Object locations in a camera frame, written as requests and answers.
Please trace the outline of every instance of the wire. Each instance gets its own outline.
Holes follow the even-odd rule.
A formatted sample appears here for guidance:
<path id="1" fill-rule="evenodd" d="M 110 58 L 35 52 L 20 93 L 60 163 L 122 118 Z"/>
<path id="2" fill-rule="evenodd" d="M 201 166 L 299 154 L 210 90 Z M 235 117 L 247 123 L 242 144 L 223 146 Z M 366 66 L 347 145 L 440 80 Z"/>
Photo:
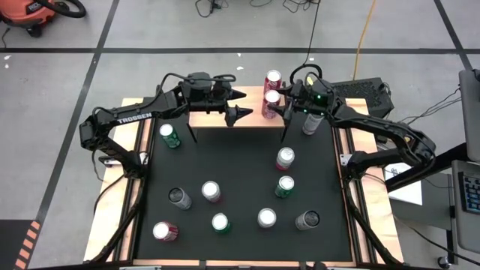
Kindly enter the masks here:
<path id="1" fill-rule="evenodd" d="M 426 182 L 428 182 L 428 184 L 433 185 L 435 188 L 453 188 L 453 187 L 450 187 L 450 186 L 448 186 L 448 187 L 440 187 L 440 186 L 437 186 L 436 184 L 432 183 L 432 182 L 431 182 L 430 180 L 428 180 L 428 179 L 422 179 L 422 180 L 425 180 Z"/>
<path id="2" fill-rule="evenodd" d="M 7 33 L 10 31 L 10 27 L 5 29 L 5 32 L 3 32 L 3 35 L 1 36 L 1 42 L 3 42 L 3 47 L 7 49 L 7 43 L 5 42 L 5 36 Z"/>
<path id="3" fill-rule="evenodd" d="M 468 257 L 465 257 L 465 256 L 462 256 L 460 255 L 459 253 L 456 253 L 454 252 L 453 250 L 449 250 L 448 248 L 446 247 L 443 247 L 439 244 L 437 244 L 436 242 L 434 241 L 431 241 L 429 238 L 427 238 L 425 235 L 422 235 L 418 230 L 416 230 L 415 228 L 409 226 L 409 225 L 406 225 L 402 220 L 400 220 L 398 217 L 396 217 L 395 215 L 393 215 L 393 218 L 398 221 L 400 224 L 404 225 L 405 227 L 409 227 L 411 230 L 413 230 L 416 234 L 418 234 L 420 237 L 422 237 L 426 242 L 429 242 L 430 244 L 436 246 L 437 248 L 440 248 L 440 249 L 443 249 L 444 251 L 450 253 L 450 254 L 453 254 L 455 255 L 456 257 L 459 257 L 460 259 L 463 259 L 463 260 L 466 260 L 467 262 L 469 263 L 472 263 L 474 265 L 477 265 L 477 266 L 480 266 L 480 262 L 477 262 L 473 259 L 470 259 Z"/>
<path id="4" fill-rule="evenodd" d="M 449 94 L 447 97 L 445 97 L 443 100 L 441 100 L 440 102 L 436 103 L 435 105 L 429 107 L 425 112 L 423 112 L 421 115 L 417 115 L 417 116 L 409 116 L 409 117 L 406 117 L 406 118 L 403 118 L 402 120 L 400 120 L 399 122 L 404 122 L 405 120 L 407 119 L 412 119 L 411 121 L 408 121 L 406 124 L 407 125 L 410 125 L 412 124 L 413 122 L 417 121 L 418 119 L 420 118 L 424 118 L 424 117 L 427 117 L 427 116 L 431 116 L 433 115 L 434 113 L 442 110 L 442 109 L 445 109 L 446 107 L 448 106 L 451 106 L 452 104 L 456 104 L 457 102 L 461 101 L 461 97 L 457 97 L 455 98 L 454 100 L 450 100 L 450 101 L 447 101 L 445 102 L 447 99 L 449 99 L 452 95 L 455 95 L 455 93 L 457 93 L 460 89 L 457 88 L 453 93 Z"/>
<path id="5" fill-rule="evenodd" d="M 303 65 L 305 65 L 308 61 L 308 57 L 310 56 L 310 50 L 312 49 L 312 40 L 314 39 L 314 33 L 315 33 L 315 25 L 317 24 L 317 16 L 318 16 L 318 10 L 320 7 L 320 2 L 316 4 L 316 11 L 315 11 L 315 19 L 313 19 L 313 28 L 312 28 L 312 35 L 310 36 L 310 43 L 308 44 L 308 50 L 307 50 L 307 58 L 303 62 Z"/>
<path id="6" fill-rule="evenodd" d="M 368 172 L 366 172 L 365 175 L 373 177 L 375 179 L 375 181 L 377 181 L 379 183 L 385 184 L 385 181 L 383 179 L 381 179 L 380 177 L 376 176 L 376 175 L 370 174 Z"/>
<path id="7" fill-rule="evenodd" d="M 453 93 L 449 94 L 448 96 L 446 96 L 446 97 L 445 97 L 444 99 L 442 99 L 441 101 L 435 103 L 433 106 L 430 106 L 430 107 L 429 107 L 425 112 L 423 112 L 421 115 L 419 115 L 419 116 L 408 116 L 408 117 L 406 117 L 406 118 L 403 118 L 403 119 L 400 120 L 399 122 L 403 122 L 403 121 L 405 121 L 405 120 L 407 120 L 407 119 L 414 119 L 414 118 L 417 118 L 417 117 L 421 117 L 421 116 L 423 116 L 425 113 L 429 113 L 430 110 L 433 110 L 436 106 L 438 106 L 438 105 L 440 105 L 442 102 L 445 102 L 446 100 L 448 100 L 452 95 L 455 95 L 459 90 L 460 90 L 459 88 L 455 89 L 455 91 L 454 91 Z"/>
<path id="8" fill-rule="evenodd" d="M 272 3 L 273 0 L 268 0 L 266 3 L 263 3 L 263 4 L 254 4 L 255 1 L 258 1 L 258 0 L 250 0 L 250 6 L 254 8 L 260 8 Z"/>
<path id="9" fill-rule="evenodd" d="M 195 2 L 195 8 L 196 8 L 196 12 L 202 17 L 202 18 L 208 18 L 210 15 L 212 15 L 213 13 L 213 10 L 214 8 L 216 9 L 221 9 L 221 8 L 228 8 L 229 7 L 229 4 L 227 2 L 227 0 L 223 0 L 221 4 L 216 4 L 215 3 L 215 0 L 208 0 L 210 2 L 210 10 L 208 11 L 208 14 L 207 15 L 202 15 L 200 13 L 200 9 L 198 8 L 198 3 L 202 1 L 202 0 L 196 0 Z"/>
<path id="10" fill-rule="evenodd" d="M 363 43 L 363 37 L 365 36 L 365 32 L 367 32 L 368 23 L 370 22 L 370 18 L 372 17 L 372 13 L 374 11 L 376 3 L 377 3 L 377 0 L 373 0 L 372 5 L 370 7 L 370 11 L 368 11 L 367 21 L 365 22 L 365 26 L 363 28 L 363 31 L 361 32 L 360 41 L 358 42 L 357 53 L 355 55 L 355 68 L 353 69 L 353 80 L 355 80 L 357 75 L 357 66 L 359 64 L 359 54 L 360 54 L 360 48 L 362 47 L 362 43 Z"/>
<path id="11" fill-rule="evenodd" d="M 296 9 L 295 10 L 292 10 L 290 9 L 290 7 L 288 7 L 287 5 L 285 5 L 287 2 L 292 2 L 293 4 L 296 5 Z M 310 6 L 312 4 L 316 4 L 318 5 L 320 3 L 320 1 L 318 3 L 314 3 L 313 0 L 304 0 L 304 1 L 300 1 L 300 2 L 297 2 L 297 1 L 293 1 L 293 0 L 283 0 L 283 7 L 286 8 L 288 11 L 290 11 L 291 13 L 296 13 L 297 11 L 299 11 L 299 8 L 300 6 L 303 6 L 303 10 L 306 11 L 310 8 Z"/>
<path id="12" fill-rule="evenodd" d="M 108 187 L 106 187 L 104 190 L 102 190 L 102 192 L 100 192 L 100 195 L 98 195 L 97 199 L 95 200 L 95 204 L 94 204 L 94 206 L 93 206 L 93 215 L 95 215 L 95 212 L 97 211 L 97 205 L 98 205 L 98 203 L 100 202 L 100 199 L 102 198 L 102 196 L 103 196 L 111 187 L 113 187 L 113 186 L 116 185 L 118 182 L 120 182 L 120 180 L 122 180 L 124 176 L 125 176 L 125 174 L 120 175 L 120 177 L 118 177 L 118 179 L 116 179 L 114 182 L 112 182 L 112 184 L 109 184 Z"/>
<path id="13" fill-rule="evenodd" d="M 399 174 L 398 172 L 392 172 L 392 171 L 389 171 L 389 170 L 387 170 L 387 169 L 383 169 L 383 170 L 386 171 L 387 173 L 393 174 L 394 176 L 398 176 L 398 174 Z M 428 184 L 434 186 L 435 188 L 453 188 L 453 187 L 450 187 L 450 186 L 448 186 L 448 187 L 440 187 L 440 186 L 437 186 L 436 184 L 432 183 L 430 180 L 428 180 L 428 179 L 426 179 L 426 178 L 420 179 L 419 181 L 423 181 L 423 180 L 425 180 L 426 182 L 428 182 Z"/>
<path id="14" fill-rule="evenodd" d="M 143 158 L 143 161 L 142 161 L 142 166 L 145 165 L 146 161 L 148 160 L 148 157 L 145 157 Z M 97 177 L 98 177 L 98 172 L 97 172 L 97 168 L 95 167 L 95 164 L 94 164 L 94 170 L 95 170 L 95 173 L 97 174 Z M 118 179 L 116 179 L 115 181 L 112 182 L 112 184 L 109 184 L 108 187 L 106 187 L 104 190 L 102 190 L 102 192 L 100 192 L 100 195 L 98 195 L 97 199 L 95 200 L 95 204 L 94 204 L 94 207 L 93 207 L 93 215 L 95 215 L 95 212 L 97 211 L 97 205 L 98 203 L 100 202 L 100 199 L 101 197 L 110 189 L 112 188 L 114 185 L 116 185 L 118 182 L 120 182 L 120 180 L 122 180 L 123 178 L 125 177 L 125 174 L 122 174 Z"/>
<path id="15" fill-rule="evenodd" d="M 91 152 L 91 163 L 93 164 L 93 171 L 95 172 L 95 175 L 97 176 L 97 179 L 98 181 L 100 182 L 103 182 L 104 180 L 100 177 L 100 175 L 98 174 L 98 170 L 97 170 L 97 163 L 95 162 L 95 152 L 97 151 L 98 149 L 94 149 L 92 152 Z"/>

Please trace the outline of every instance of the gray floor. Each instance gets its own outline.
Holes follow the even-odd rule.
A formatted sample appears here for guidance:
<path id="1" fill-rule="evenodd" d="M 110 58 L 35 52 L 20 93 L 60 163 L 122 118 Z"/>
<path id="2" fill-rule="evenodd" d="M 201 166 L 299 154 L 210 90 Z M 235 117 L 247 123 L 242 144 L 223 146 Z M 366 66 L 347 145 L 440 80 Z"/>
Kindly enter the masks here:
<path id="1" fill-rule="evenodd" d="M 5 40 L 9 48 L 95 48 L 113 0 L 82 0 L 85 19 L 57 17 L 43 37 L 30 38 L 13 28 Z M 208 2 L 200 7 L 203 13 Z M 106 48 L 222 48 L 301 47 L 308 45 L 314 8 L 292 14 L 281 0 L 253 8 L 247 0 L 229 0 L 229 8 L 200 18 L 194 0 L 119 0 Z M 464 48 L 480 48 L 480 19 L 476 0 L 442 1 Z M 322 0 L 313 47 L 356 48 L 371 0 Z M 0 25 L 0 33 L 5 25 Z M 433 0 L 378 0 L 364 39 L 364 48 L 454 49 L 455 45 Z M 95 106 L 115 107 L 126 97 L 155 93 L 167 72 L 211 75 L 231 73 L 237 86 L 258 86 L 265 72 L 278 69 L 285 77 L 305 60 L 304 53 L 104 53 L 89 88 L 83 89 L 91 53 L 12 53 L 0 51 L 0 218 L 34 219 L 44 197 L 72 112 L 81 91 L 87 91 L 82 121 Z M 355 55 L 312 54 L 324 78 L 351 80 Z M 468 55 L 473 67 L 480 55 Z M 395 110 L 392 120 L 418 115 L 458 87 L 464 66 L 455 54 L 360 55 L 357 78 L 382 77 L 391 86 Z M 165 88 L 176 84 L 168 81 Z M 414 128 L 437 144 L 437 154 L 464 141 L 461 105 L 456 103 Z M 80 148 L 76 132 L 68 149 L 30 267 L 81 263 L 92 223 L 92 208 L 100 189 L 90 163 L 90 153 Z M 421 224 L 410 224 L 441 245 L 445 233 Z M 444 253 L 397 224 L 405 260 L 414 266 L 436 267 Z M 466 254 L 476 260 L 480 255 Z M 457 269 L 473 269 L 460 262 Z"/>

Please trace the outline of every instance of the cable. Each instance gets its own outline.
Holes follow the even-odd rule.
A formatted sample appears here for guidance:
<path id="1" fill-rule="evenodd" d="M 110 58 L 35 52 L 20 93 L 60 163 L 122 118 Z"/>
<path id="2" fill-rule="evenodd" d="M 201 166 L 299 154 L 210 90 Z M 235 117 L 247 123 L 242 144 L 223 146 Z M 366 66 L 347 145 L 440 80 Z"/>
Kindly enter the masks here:
<path id="1" fill-rule="evenodd" d="M 120 182 L 120 180 L 122 180 L 124 176 L 125 176 L 125 174 L 120 175 L 120 177 L 118 177 L 118 179 L 116 179 L 114 182 L 112 182 L 112 184 L 109 184 L 108 187 L 106 187 L 104 190 L 102 190 L 102 192 L 100 192 L 100 195 L 98 195 L 97 199 L 95 200 L 95 204 L 94 204 L 94 206 L 93 206 L 93 215 L 95 215 L 95 212 L 97 211 L 97 205 L 98 205 L 98 203 L 100 202 L 100 199 L 102 198 L 102 196 L 103 196 L 111 187 L 113 187 L 113 186 L 116 185 L 118 182 Z"/>
<path id="2" fill-rule="evenodd" d="M 255 1 L 258 1 L 258 0 L 250 0 L 250 6 L 252 6 L 254 8 L 260 8 L 260 7 L 263 7 L 263 6 L 266 6 L 270 3 L 272 3 L 273 0 L 268 0 L 266 3 L 263 3 L 263 4 L 253 4 Z"/>
<path id="3" fill-rule="evenodd" d="M 148 157 L 145 157 L 142 161 L 142 166 L 145 165 L 146 161 L 148 160 Z M 95 173 L 97 174 L 97 178 L 100 179 L 100 177 L 98 176 L 98 172 L 97 172 L 97 168 L 95 166 L 95 163 L 94 163 L 94 171 Z M 95 212 L 97 211 L 97 204 L 100 202 L 100 199 L 101 197 L 110 189 L 112 188 L 114 185 L 116 185 L 118 182 L 120 182 L 120 180 L 122 180 L 123 178 L 125 177 L 125 174 L 122 174 L 118 179 L 116 179 L 115 181 L 112 182 L 112 184 L 109 184 L 108 187 L 106 187 L 104 190 L 102 190 L 102 192 L 100 193 L 100 195 L 98 195 L 97 199 L 95 200 L 95 204 L 94 204 L 94 207 L 93 207 L 93 215 L 95 215 Z"/>
<path id="4" fill-rule="evenodd" d="M 392 172 L 392 171 L 389 171 L 389 170 L 387 170 L 387 169 L 383 169 L 383 170 L 386 171 L 387 173 L 393 174 L 394 176 L 398 176 L 398 174 L 399 174 L 398 172 Z M 448 186 L 448 187 L 440 187 L 440 186 L 437 186 L 436 184 L 432 183 L 430 180 L 428 180 L 428 179 L 426 179 L 426 178 L 420 179 L 419 181 L 423 181 L 423 180 L 425 180 L 426 182 L 428 182 L 428 184 L 434 186 L 435 188 L 453 188 L 453 187 L 450 187 L 450 186 Z"/>
<path id="5" fill-rule="evenodd" d="M 432 183 L 430 180 L 428 179 L 422 179 L 422 180 L 425 180 L 426 182 L 428 182 L 428 184 L 430 185 L 433 185 L 435 188 L 453 188 L 453 187 L 440 187 L 440 186 L 437 186 L 436 184 Z"/>
<path id="6" fill-rule="evenodd" d="M 398 221 L 400 224 L 404 225 L 405 227 L 409 227 L 409 228 L 410 228 L 411 230 L 413 230 L 416 234 L 418 234 L 420 237 L 422 237 L 426 242 L 429 242 L 430 244 L 436 246 L 437 248 L 440 248 L 440 249 L 442 249 L 442 250 L 444 250 L 444 251 L 446 251 L 446 252 L 448 252 L 448 253 L 450 253 L 450 254 L 453 254 L 453 255 L 455 255 L 456 257 L 459 257 L 460 259 L 466 260 L 466 261 L 469 262 L 469 263 L 472 263 L 472 264 L 474 264 L 474 265 L 480 266 L 480 262 L 477 262 L 477 261 L 475 261 L 475 260 L 473 260 L 473 259 L 470 259 L 470 258 L 468 258 L 468 257 L 462 256 L 462 255 L 460 255 L 459 253 L 454 252 L 453 250 L 449 250 L 448 248 L 443 247 L 443 246 L 437 244 L 437 243 L 434 242 L 434 241 L 431 241 L 429 238 L 427 238 L 426 236 L 422 235 L 422 234 L 421 234 L 418 230 L 416 230 L 415 228 L 413 228 L 413 227 L 411 227 L 411 226 L 409 226 L 409 225 L 406 225 L 402 220 L 400 220 L 400 219 L 399 219 L 398 217 L 396 217 L 395 215 L 393 215 L 393 218 L 394 218 L 396 221 Z"/>
<path id="7" fill-rule="evenodd" d="M 429 107 L 426 111 L 424 111 L 421 115 L 419 115 L 419 116 L 408 116 L 408 117 L 406 117 L 406 118 L 403 118 L 403 119 L 400 120 L 399 122 L 403 122 L 403 121 L 405 121 L 405 120 L 407 120 L 407 119 L 414 119 L 414 118 L 422 117 L 424 114 L 429 113 L 430 110 L 434 110 L 435 107 L 438 106 L 438 105 L 440 105 L 442 102 L 445 102 L 446 100 L 448 100 L 452 95 L 455 95 L 459 90 L 460 90 L 459 88 L 455 89 L 455 91 L 454 91 L 453 93 L 449 94 L 448 96 L 446 96 L 446 97 L 445 97 L 444 99 L 442 99 L 441 101 L 435 103 L 433 106 L 430 106 L 430 107 Z"/>
<path id="8" fill-rule="evenodd" d="M 290 7 L 288 7 L 287 5 L 285 5 L 287 2 L 292 2 L 293 4 L 296 5 L 296 9 L 295 10 L 292 10 L 290 9 Z M 300 1 L 300 2 L 297 2 L 297 1 L 293 1 L 293 0 L 283 0 L 283 7 L 286 8 L 288 11 L 290 11 L 291 13 L 296 13 L 297 11 L 299 11 L 299 8 L 300 6 L 302 5 L 303 6 L 303 10 L 306 11 L 310 8 L 310 6 L 312 4 L 316 4 L 316 5 L 319 5 L 320 4 L 320 1 L 318 3 L 314 3 L 313 0 L 304 0 L 304 1 Z"/>
<path id="9" fill-rule="evenodd" d="M 308 57 L 310 56 L 310 50 L 312 48 L 312 40 L 314 39 L 314 33 L 315 33 L 315 25 L 317 24 L 317 16 L 318 16 L 319 7 L 320 7 L 320 3 L 316 4 L 315 19 L 313 19 L 312 35 L 310 36 L 310 43 L 308 44 L 307 58 L 303 62 L 303 65 L 305 65 L 307 63 Z"/>
<path id="10" fill-rule="evenodd" d="M 370 18 L 372 16 L 376 3 L 377 3 L 377 0 L 373 0 L 372 5 L 370 7 L 370 11 L 368 11 L 367 21 L 365 22 L 365 26 L 363 28 L 363 31 L 361 32 L 360 41 L 358 42 L 357 53 L 355 55 L 355 68 L 353 69 L 353 80 L 355 80 L 357 75 L 357 65 L 359 64 L 359 54 L 360 54 L 360 48 L 362 47 L 362 43 L 363 43 L 363 37 L 365 36 L 365 32 L 367 32 L 368 23 L 370 22 Z"/>
<path id="11" fill-rule="evenodd" d="M 91 152 L 91 163 L 93 164 L 93 171 L 95 172 L 95 175 L 97 176 L 98 181 L 103 182 L 104 180 L 98 175 L 97 171 L 97 163 L 95 162 L 95 152 L 97 149 L 94 149 L 94 151 Z"/>
<path id="12" fill-rule="evenodd" d="M 381 179 L 380 177 L 378 176 L 375 176 L 373 174 L 370 174 L 368 172 L 365 173 L 366 176 L 370 176 L 370 177 L 373 177 L 375 179 L 375 181 L 379 182 L 379 183 L 382 183 L 382 184 L 385 184 L 385 181 L 383 179 Z"/>
<path id="13" fill-rule="evenodd" d="M 221 8 L 228 8 L 229 7 L 229 4 L 227 2 L 227 0 L 223 0 L 221 4 L 217 4 L 215 3 L 215 0 L 208 0 L 210 2 L 210 10 L 208 11 L 208 14 L 207 15 L 202 15 L 200 13 L 200 9 L 198 8 L 198 3 L 202 1 L 202 0 L 196 0 L 195 2 L 195 8 L 196 8 L 196 12 L 202 17 L 202 18 L 208 18 L 210 15 L 213 14 L 213 10 L 216 8 L 216 9 L 221 9 Z"/>
<path id="14" fill-rule="evenodd" d="M 3 42 L 3 47 L 5 49 L 7 49 L 7 43 L 5 42 L 5 36 L 7 35 L 7 33 L 10 31 L 10 27 L 7 27 L 5 29 L 5 32 L 3 32 L 3 35 L 1 36 L 1 42 Z"/>

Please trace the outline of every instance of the yellow cable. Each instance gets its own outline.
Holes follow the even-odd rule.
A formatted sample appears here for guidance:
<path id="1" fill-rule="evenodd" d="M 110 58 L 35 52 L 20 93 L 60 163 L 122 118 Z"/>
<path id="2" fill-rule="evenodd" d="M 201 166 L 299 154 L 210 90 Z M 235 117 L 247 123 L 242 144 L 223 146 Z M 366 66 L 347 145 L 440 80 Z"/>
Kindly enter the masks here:
<path id="1" fill-rule="evenodd" d="M 373 0 L 372 6 L 370 7 L 370 11 L 368 11 L 367 22 L 365 22 L 365 27 L 363 28 L 360 41 L 358 42 L 357 53 L 355 56 L 355 69 L 353 70 L 353 80 L 355 80 L 355 77 L 357 75 L 357 65 L 359 63 L 359 54 L 360 54 L 360 48 L 362 47 L 363 37 L 365 36 L 365 32 L 367 31 L 368 23 L 370 22 L 370 18 L 372 17 L 372 13 L 374 11 L 376 3 L 377 3 L 377 0 Z"/>

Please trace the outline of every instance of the black table surface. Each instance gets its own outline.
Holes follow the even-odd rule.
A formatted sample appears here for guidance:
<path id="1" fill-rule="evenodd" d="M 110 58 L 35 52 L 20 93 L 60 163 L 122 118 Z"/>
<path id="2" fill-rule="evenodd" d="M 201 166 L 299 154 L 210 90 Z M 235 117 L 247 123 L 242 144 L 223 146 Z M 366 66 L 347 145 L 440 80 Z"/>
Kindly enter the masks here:
<path id="1" fill-rule="evenodd" d="M 323 121 L 313 136 L 302 133 L 304 115 L 296 115 L 283 144 L 279 128 L 223 128 L 197 130 L 195 144 L 186 118 L 168 121 L 177 130 L 181 145 L 167 148 L 153 137 L 153 155 L 146 186 L 147 203 L 140 218 L 135 259 L 150 260 L 264 260 L 352 261 L 350 237 L 332 129 Z M 283 146 L 295 151 L 292 166 L 281 172 L 275 159 Z M 292 176 L 295 187 L 286 199 L 274 189 L 281 176 Z M 203 183 L 220 186 L 221 201 L 208 202 Z M 193 204 L 183 211 L 168 200 L 171 188 L 180 187 Z M 271 208 L 277 222 L 270 229 L 257 223 L 260 209 Z M 307 210 L 319 213 L 315 229 L 299 231 L 295 219 Z M 231 223 L 227 234 L 212 229 L 215 214 L 224 213 Z M 169 221 L 178 227 L 178 238 L 158 241 L 152 230 Z"/>

